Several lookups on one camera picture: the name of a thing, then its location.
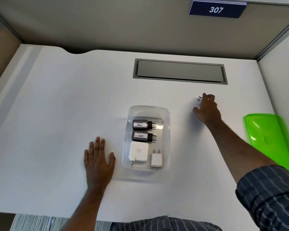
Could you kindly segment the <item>person's right hand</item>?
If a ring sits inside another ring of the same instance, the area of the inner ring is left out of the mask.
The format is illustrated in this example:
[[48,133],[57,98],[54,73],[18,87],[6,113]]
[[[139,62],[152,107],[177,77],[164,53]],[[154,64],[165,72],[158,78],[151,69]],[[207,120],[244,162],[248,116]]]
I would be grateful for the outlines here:
[[210,128],[215,124],[222,122],[221,113],[217,108],[215,96],[212,94],[203,93],[200,107],[202,117],[197,117],[206,127]]

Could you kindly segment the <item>person's left hand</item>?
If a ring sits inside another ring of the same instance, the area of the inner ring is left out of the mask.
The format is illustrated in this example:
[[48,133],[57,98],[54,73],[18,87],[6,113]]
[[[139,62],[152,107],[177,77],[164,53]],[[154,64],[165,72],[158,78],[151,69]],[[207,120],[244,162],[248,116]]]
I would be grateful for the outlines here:
[[89,165],[85,167],[87,186],[108,185],[114,169],[108,168],[109,160],[105,157],[105,139],[100,139],[99,156],[95,157],[95,142],[89,143]]

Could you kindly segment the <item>person's left forearm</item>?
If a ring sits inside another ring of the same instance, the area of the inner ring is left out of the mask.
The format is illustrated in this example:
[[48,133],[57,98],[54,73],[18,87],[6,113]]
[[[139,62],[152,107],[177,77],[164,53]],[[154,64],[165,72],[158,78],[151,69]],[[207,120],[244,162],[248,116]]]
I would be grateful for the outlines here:
[[60,231],[94,231],[107,185],[88,187],[73,215]]

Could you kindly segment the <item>person's right forearm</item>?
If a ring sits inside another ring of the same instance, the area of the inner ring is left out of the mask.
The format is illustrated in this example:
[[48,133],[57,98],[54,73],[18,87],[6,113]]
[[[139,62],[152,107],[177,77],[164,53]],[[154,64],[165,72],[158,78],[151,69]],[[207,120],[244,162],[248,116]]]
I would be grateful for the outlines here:
[[209,120],[205,125],[215,139],[236,184],[255,169],[278,165],[240,138],[223,120]]

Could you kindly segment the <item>large white power adapter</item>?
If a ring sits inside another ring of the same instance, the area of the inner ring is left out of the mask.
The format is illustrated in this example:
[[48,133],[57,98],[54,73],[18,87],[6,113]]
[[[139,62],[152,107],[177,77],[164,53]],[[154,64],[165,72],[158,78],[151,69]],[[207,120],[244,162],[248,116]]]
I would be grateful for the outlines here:
[[131,161],[131,167],[133,163],[138,162],[147,162],[149,155],[149,144],[145,142],[132,141],[130,145],[128,159]]

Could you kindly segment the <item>black charger with white label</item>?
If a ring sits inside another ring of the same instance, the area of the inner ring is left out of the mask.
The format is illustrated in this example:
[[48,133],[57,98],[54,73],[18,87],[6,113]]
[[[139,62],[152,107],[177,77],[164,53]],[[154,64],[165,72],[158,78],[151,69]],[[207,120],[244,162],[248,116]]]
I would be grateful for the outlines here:
[[153,142],[157,141],[157,136],[153,135],[152,133],[146,131],[133,131],[132,132],[132,140],[138,142]]
[[157,123],[148,120],[133,120],[132,121],[132,129],[138,131],[146,131],[150,129],[156,128]]

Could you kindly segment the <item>small white flat charger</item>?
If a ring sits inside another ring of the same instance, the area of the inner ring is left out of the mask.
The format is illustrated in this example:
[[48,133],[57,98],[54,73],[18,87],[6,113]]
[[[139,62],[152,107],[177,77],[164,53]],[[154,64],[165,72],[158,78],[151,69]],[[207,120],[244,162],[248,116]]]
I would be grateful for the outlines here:
[[150,167],[154,170],[162,170],[163,167],[163,154],[161,150],[154,149],[151,154],[151,163]]

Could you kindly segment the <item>clear plastic container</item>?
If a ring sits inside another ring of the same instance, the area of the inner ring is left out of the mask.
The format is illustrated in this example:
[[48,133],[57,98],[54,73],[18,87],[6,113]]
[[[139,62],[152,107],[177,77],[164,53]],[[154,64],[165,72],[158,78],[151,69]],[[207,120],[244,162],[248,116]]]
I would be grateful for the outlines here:
[[[147,142],[149,144],[149,154],[147,162],[134,162],[131,167],[131,161],[128,159],[130,145],[132,140],[132,121],[148,120],[156,124],[156,128],[146,130],[157,136],[157,141]],[[128,110],[127,121],[123,140],[122,165],[125,168],[131,168],[142,171],[160,171],[150,167],[151,154],[153,150],[161,150],[163,154],[163,167],[161,171],[166,171],[170,164],[170,113],[168,109],[156,106],[132,106]]]

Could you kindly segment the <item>green plastic lid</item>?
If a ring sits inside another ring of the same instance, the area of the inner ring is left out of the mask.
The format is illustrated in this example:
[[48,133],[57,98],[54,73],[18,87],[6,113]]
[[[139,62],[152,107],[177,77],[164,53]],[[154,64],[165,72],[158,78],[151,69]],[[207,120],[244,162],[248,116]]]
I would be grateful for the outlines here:
[[289,170],[289,131],[275,114],[254,113],[243,117],[249,143]]

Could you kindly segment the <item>dark blue number sign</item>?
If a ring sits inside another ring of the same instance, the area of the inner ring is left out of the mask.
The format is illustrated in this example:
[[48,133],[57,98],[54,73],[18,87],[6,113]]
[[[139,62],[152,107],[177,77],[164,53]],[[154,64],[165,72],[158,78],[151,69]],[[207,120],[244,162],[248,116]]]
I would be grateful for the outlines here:
[[189,10],[189,15],[238,19],[246,7],[246,2],[228,0],[193,0]]

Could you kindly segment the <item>dark striped shirt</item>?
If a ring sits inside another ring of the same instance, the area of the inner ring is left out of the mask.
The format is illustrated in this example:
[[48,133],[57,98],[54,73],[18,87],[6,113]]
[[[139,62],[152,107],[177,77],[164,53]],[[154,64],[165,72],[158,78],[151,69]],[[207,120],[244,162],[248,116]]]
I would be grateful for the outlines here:
[[[241,178],[235,194],[260,231],[289,231],[289,171],[260,167]],[[162,216],[127,223],[113,222],[110,231],[222,231],[210,222]]]

